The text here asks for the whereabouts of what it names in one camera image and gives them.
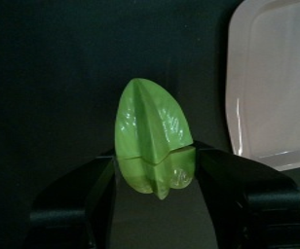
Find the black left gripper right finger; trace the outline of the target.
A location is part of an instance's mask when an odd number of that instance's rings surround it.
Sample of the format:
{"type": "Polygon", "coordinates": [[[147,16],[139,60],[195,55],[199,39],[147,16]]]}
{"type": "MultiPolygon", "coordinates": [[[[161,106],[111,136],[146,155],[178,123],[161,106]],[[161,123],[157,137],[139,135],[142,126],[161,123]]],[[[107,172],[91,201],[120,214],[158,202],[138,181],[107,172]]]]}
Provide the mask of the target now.
{"type": "Polygon", "coordinates": [[[218,249],[300,249],[300,190],[266,165],[197,142],[195,178],[218,249]]]}

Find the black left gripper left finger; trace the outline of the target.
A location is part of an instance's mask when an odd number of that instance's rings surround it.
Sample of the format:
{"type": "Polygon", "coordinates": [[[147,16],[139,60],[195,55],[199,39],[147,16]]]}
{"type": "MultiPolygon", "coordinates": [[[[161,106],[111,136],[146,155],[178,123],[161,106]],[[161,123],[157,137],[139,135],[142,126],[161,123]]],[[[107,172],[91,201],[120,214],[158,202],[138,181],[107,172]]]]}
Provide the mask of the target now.
{"type": "Polygon", "coordinates": [[[39,193],[23,249],[108,249],[115,197],[111,150],[39,193]]]}

